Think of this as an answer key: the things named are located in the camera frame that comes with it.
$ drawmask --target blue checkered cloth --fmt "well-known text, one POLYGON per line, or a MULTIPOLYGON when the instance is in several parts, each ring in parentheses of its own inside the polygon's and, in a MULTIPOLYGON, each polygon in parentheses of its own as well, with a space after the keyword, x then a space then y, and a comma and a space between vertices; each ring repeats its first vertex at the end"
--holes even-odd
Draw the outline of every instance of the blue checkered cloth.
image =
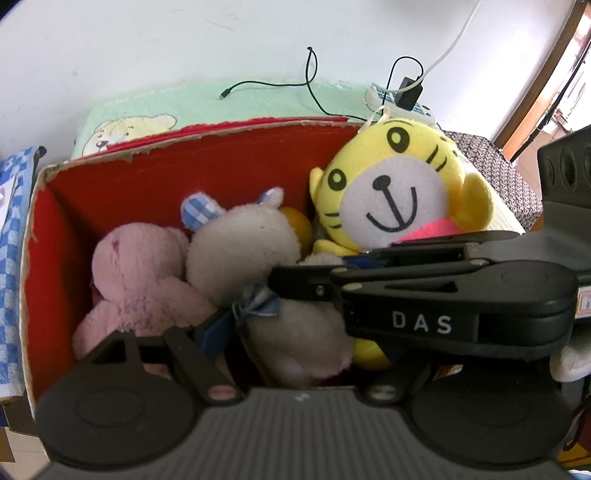
POLYGON ((181 218, 189 230, 196 232, 208 221, 222 216, 226 211, 209 195, 203 192, 193 193, 181 204, 181 218))
POLYGON ((35 155, 44 151, 43 147, 30 147, 0 161, 0 184, 17 177, 0 233, 0 399, 21 396, 25 390, 18 335, 21 251, 35 155))

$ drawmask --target orange ball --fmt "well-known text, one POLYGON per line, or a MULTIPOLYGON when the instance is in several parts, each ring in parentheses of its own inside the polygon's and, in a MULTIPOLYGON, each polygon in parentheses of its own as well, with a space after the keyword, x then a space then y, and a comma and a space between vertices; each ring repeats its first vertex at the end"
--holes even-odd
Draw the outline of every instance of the orange ball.
POLYGON ((292 207, 281 207, 279 211, 285 215, 287 221, 294 229, 297 240, 300 243, 300 257, 304 258, 312 252, 314 237, 312 234, 312 223, 308 217, 292 207))

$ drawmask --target wooden door frame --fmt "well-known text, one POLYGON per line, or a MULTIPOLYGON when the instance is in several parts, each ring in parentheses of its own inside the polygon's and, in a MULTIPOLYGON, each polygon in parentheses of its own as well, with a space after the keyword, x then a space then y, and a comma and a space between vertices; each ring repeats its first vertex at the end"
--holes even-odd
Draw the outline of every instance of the wooden door frame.
POLYGON ((542 93, 548 80, 550 80, 550 76, 556 69, 556 66, 562 58, 570 40, 573 38, 589 2, 590 0, 575 0, 569 18, 567 19, 558 40, 554 44, 554 48, 550 52, 548 59, 544 63, 544 66, 541 68, 530 89, 523 97, 523 100, 515 109, 513 115, 511 115, 503 129, 496 136, 493 143, 498 148, 503 148, 507 144, 513 133, 515 133, 521 122, 524 120, 525 116, 534 106, 535 101, 542 93))

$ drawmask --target checkered towel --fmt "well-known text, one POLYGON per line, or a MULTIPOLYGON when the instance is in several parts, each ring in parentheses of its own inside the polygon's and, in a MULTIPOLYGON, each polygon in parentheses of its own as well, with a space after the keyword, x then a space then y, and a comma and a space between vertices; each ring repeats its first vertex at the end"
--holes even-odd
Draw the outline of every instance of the checkered towel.
POLYGON ((17 177, 0 232, 0 400, 21 396, 24 392, 18 336, 21 251, 35 159, 44 153, 44 147, 31 147, 0 161, 0 184, 12 176, 17 177))

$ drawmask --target charger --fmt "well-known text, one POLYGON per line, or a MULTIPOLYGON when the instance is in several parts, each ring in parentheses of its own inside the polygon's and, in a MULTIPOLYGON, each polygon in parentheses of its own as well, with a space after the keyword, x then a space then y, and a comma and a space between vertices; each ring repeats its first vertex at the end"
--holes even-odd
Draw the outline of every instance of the charger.
MULTIPOLYGON (((400 89, 406 88, 409 85, 415 83, 416 80, 410 79, 405 77, 400 84, 400 89)), ((402 108, 403 110, 407 110, 411 112, 414 106, 417 103, 418 98, 421 96, 423 91, 423 85, 421 83, 417 83, 413 88, 410 90, 406 90, 405 92, 398 92, 394 96, 394 103, 397 107, 402 108)))

